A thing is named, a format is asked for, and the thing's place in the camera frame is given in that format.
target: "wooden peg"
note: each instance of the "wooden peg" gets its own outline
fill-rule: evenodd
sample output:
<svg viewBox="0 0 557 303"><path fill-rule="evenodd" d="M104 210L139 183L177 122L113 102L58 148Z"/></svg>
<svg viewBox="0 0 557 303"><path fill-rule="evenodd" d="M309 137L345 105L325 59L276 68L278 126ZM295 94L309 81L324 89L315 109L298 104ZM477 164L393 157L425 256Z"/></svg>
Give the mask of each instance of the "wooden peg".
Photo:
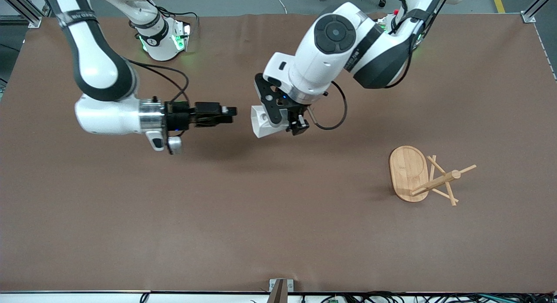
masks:
<svg viewBox="0 0 557 303"><path fill-rule="evenodd" d="M410 195L411 196L416 196L418 194L422 194L424 192L427 192L431 189L438 188L439 186L442 186L445 182L451 182L455 179L460 178L460 176L461 176L460 171L453 170L452 172L449 172L448 174L446 174L444 176L440 176L439 178L435 178L434 180L432 180L432 181L430 181L426 184L418 186L418 188L416 188L415 190L410 192Z"/></svg>
<svg viewBox="0 0 557 303"><path fill-rule="evenodd" d="M456 198L454 198L454 194L452 193L451 184L449 184L449 182L445 182L445 186L447 186L447 192L449 192L449 199L451 200L451 205L456 206Z"/></svg>
<svg viewBox="0 0 557 303"><path fill-rule="evenodd" d="M431 158L430 156L427 157L427 159L433 164L433 166L435 166L435 168L437 168L437 170L439 170L442 174L446 175L447 172L445 172L443 170L443 168L441 168L441 166L439 166L439 164L437 162L435 162L435 160L433 158Z"/></svg>
<svg viewBox="0 0 557 303"><path fill-rule="evenodd" d="M435 162L435 159L437 159L437 155L434 155L432 160ZM433 174L435 173L435 165L431 164L431 170L429 171L429 180L433 180Z"/></svg>
<svg viewBox="0 0 557 303"><path fill-rule="evenodd" d="M462 169L462 170L460 171L460 173L463 174L463 173L465 173L465 172L469 172L470 170L472 170L472 169L474 169L474 168L476 168L476 167L477 167L477 166L472 165L472 166L470 166L470 167L467 167L467 168Z"/></svg>
<svg viewBox="0 0 557 303"><path fill-rule="evenodd" d="M443 193L440 190L431 189L430 191L435 192L435 193L439 194L440 196L443 196L444 198L448 198L449 200L451 199L451 196L448 196L446 193Z"/></svg>

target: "wire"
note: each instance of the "wire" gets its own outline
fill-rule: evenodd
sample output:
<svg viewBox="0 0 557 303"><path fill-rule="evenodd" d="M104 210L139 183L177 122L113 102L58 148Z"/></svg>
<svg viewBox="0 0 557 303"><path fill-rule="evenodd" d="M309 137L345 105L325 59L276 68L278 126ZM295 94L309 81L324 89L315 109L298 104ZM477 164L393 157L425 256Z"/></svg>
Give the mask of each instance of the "wire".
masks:
<svg viewBox="0 0 557 303"><path fill-rule="evenodd" d="M437 18L437 15L440 13L441 9L443 9L443 6L445 5L445 2L447 2L447 0L443 0L441 5L439 6L439 9L437 10L437 13L434 13L433 17L431 17L431 21L429 22L428 26L426 27L426 31L423 33L422 39L424 39L426 37L426 35L429 33L429 30L431 29L431 25L433 24L433 22Z"/></svg>
<svg viewBox="0 0 557 303"><path fill-rule="evenodd" d="M14 47L11 47L11 46L8 46L8 45L2 44L2 43L0 43L0 46L6 47L6 48L9 48L9 49L12 49L12 50L14 50L14 51L16 51L16 52L18 52L18 53L19 53L19 51L20 51L19 49L16 49L16 48L14 48Z"/></svg>
<svg viewBox="0 0 557 303"><path fill-rule="evenodd" d="M284 13L288 13L288 11L286 10L286 6L282 3L282 0L278 0L278 1L280 2L282 7L284 8Z"/></svg>
<svg viewBox="0 0 557 303"><path fill-rule="evenodd" d="M322 125L319 125L319 123L317 122L317 120L315 119L315 116L313 115L313 111L311 109L308 108L308 112L310 113L310 116L312 117L312 120L315 124L316 127L322 129L322 130L334 130L338 127L340 127L344 121L346 120L346 115L348 114L348 102L346 102L346 96L344 95L344 92L342 91L342 89L340 88L340 86L338 84L336 84L336 82L331 81L331 83L336 86L336 88L339 90L340 95L342 95L342 101L344 102L344 113L342 114L342 119L334 126L332 127L324 127Z"/></svg>
<svg viewBox="0 0 557 303"><path fill-rule="evenodd" d="M183 95L186 102L189 104L189 97L187 96L187 94L185 94L185 90L188 88L189 86L189 77L187 77L187 75L183 72L180 71L178 69L174 69L171 67L165 67L165 66L159 66L159 65L152 65L152 64L146 64L146 63L139 63L137 61L132 61L131 59L128 59L129 62L131 62L132 64L138 65L140 67L143 67L145 69L148 69L147 67L155 67L158 69L166 69L169 71L174 71L177 72L179 74L181 74L184 79L185 79L185 85L183 87L180 87L177 83L175 83L174 81L172 81L169 77L167 77L166 75L163 75L162 73L160 73L159 71L155 71L154 69L148 69L149 71L153 71L155 73L157 73L158 75L160 75L161 77L164 77L165 79L167 79L168 81L170 81L173 85L175 85L176 87L178 87L180 89L180 91L178 92L178 94L176 94L176 96L174 96L174 98L171 99L171 102L174 102L178 97L180 97L180 95Z"/></svg>
<svg viewBox="0 0 557 303"><path fill-rule="evenodd" d="M185 15L194 15L195 16L195 21L197 21L197 23L199 23L199 16L197 15L197 13L194 12L187 12L187 13L173 13L171 11L169 11L168 9L161 7L161 6L157 6L153 0L146 0L147 2L149 2L149 4L151 4L153 7L157 8L157 10L165 17L170 17L170 16L185 16Z"/></svg>
<svg viewBox="0 0 557 303"><path fill-rule="evenodd" d="M143 293L139 299L139 303L145 303L149 299L150 293Z"/></svg>

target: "black cable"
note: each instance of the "black cable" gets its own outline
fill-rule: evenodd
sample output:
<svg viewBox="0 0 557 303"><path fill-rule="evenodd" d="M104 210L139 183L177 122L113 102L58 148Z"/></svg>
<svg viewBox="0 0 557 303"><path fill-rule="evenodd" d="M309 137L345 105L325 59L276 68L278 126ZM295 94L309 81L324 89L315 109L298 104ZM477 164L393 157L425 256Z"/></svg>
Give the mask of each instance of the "black cable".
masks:
<svg viewBox="0 0 557 303"><path fill-rule="evenodd" d="M155 5L151 0L146 0L146 1L149 2L149 4L151 4L153 7L157 8L157 10L165 17L194 15L195 16L195 21L199 22L199 16L197 15L197 13L194 13L194 12L191 12L191 11L187 12L187 13L173 13L173 12L169 11L168 9L166 9L164 7Z"/></svg>
<svg viewBox="0 0 557 303"><path fill-rule="evenodd" d="M14 48L14 47L11 47L11 46L8 46L8 45L2 44L2 43L0 43L0 46L6 47L6 48L9 48L9 49L12 49L12 50L14 50L14 51L16 51L16 52L18 52L18 53L19 53L19 51L20 51L19 49L16 49L16 48Z"/></svg>
<svg viewBox="0 0 557 303"><path fill-rule="evenodd" d="M336 84L336 82L331 81L331 83L336 86L336 88L339 90L340 95L342 95L342 101L344 102L344 114L342 115L342 119L334 126L332 127L324 127L322 125L319 125L318 122L315 122L315 126L322 129L322 130L334 130L338 127L340 127L344 121L346 120L346 115L348 114L348 102L346 102L346 95L344 95L344 92L342 91L342 89L340 88L340 86L338 84Z"/></svg>
<svg viewBox="0 0 557 303"><path fill-rule="evenodd" d="M178 92L178 94L176 94L176 96L174 96L174 97L171 99L171 102L174 102L178 97L180 97L180 95L183 95L184 98L185 98L185 100L186 100L186 102L187 102L188 104L190 103L190 102L189 102L189 97L187 96L187 94L185 94L185 90L186 90L186 89L188 88L188 86L189 86L189 77L187 77L187 75L186 75L183 71L180 71L180 70L178 70L178 69L174 69L174 68L171 68L171 67L165 67L165 66L159 66L159 65L152 65L152 64L146 64L146 63L139 63L139 62L137 62L137 61L132 61L131 59L128 59L128 61L131 62L132 64L138 65L138 66L140 66L140 67L155 67L155 68L159 68L159 69L166 69L166 70L169 70L169 71L174 71L174 72L177 72L177 73L181 74L181 75L184 77L184 79L185 79L185 85L184 85L183 87L180 88L180 91Z"/></svg>
<svg viewBox="0 0 557 303"><path fill-rule="evenodd" d="M137 65L143 69L147 69L148 71L154 72L156 74L158 74L159 76L167 79L170 83L172 83L175 87L177 87L180 91L182 90L183 87L179 86L176 82L174 82L173 79L170 79L169 77L167 77L164 73L161 73L159 71L156 71L155 69L151 68L151 67L147 67L147 66L143 66L143 65Z"/></svg>
<svg viewBox="0 0 557 303"><path fill-rule="evenodd" d="M149 299L150 293L143 293L139 299L139 303L145 303Z"/></svg>
<svg viewBox="0 0 557 303"><path fill-rule="evenodd" d="M443 0L441 5L439 6L439 9L437 10L437 13L434 13L433 16L431 17L431 21L429 22L429 24L426 27L425 32L423 33L423 38L425 38L426 35L429 33L429 30L431 29L431 25L433 24L433 22L437 18L437 15L441 12L441 9L443 9L443 6L445 5L445 2L447 2L447 0Z"/></svg>

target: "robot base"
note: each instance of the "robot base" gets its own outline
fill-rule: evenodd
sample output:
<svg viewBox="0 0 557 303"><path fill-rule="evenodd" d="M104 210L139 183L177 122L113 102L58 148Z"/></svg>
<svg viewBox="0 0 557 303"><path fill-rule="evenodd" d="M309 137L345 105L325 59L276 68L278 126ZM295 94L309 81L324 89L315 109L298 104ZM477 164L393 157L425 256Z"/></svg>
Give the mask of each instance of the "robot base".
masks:
<svg viewBox="0 0 557 303"><path fill-rule="evenodd" d="M140 37L143 50L149 53L149 56L156 61L169 61L181 51L187 51L188 47L191 25L171 17L167 17L164 20L169 25L169 31L158 46L151 46L149 40L143 41Z"/></svg>

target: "white cylinder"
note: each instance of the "white cylinder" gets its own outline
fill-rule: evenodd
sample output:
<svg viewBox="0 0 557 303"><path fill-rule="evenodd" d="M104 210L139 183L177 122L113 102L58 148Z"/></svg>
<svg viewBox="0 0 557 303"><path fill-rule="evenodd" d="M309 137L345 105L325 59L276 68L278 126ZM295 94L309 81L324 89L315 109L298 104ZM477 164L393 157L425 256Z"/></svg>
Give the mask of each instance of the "white cylinder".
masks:
<svg viewBox="0 0 557 303"><path fill-rule="evenodd" d="M141 133L139 99L133 95L118 102L101 102L82 95L75 115L83 130L99 135Z"/></svg>

